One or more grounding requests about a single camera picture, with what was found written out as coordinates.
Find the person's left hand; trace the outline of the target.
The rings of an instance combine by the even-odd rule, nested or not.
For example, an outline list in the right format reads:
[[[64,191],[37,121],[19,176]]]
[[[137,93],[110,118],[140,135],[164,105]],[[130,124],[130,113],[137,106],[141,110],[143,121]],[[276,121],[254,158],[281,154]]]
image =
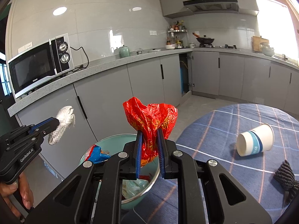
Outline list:
[[[14,215],[19,219],[21,217],[21,213],[17,210],[17,208],[11,203],[9,200],[9,196],[19,190],[22,201],[26,209],[31,209],[33,207],[34,198],[33,192],[30,189],[29,183],[27,181],[26,175],[22,172],[18,178],[18,183],[14,182],[11,185],[7,185],[1,182],[0,191],[1,196],[3,197],[4,201],[14,213]]]

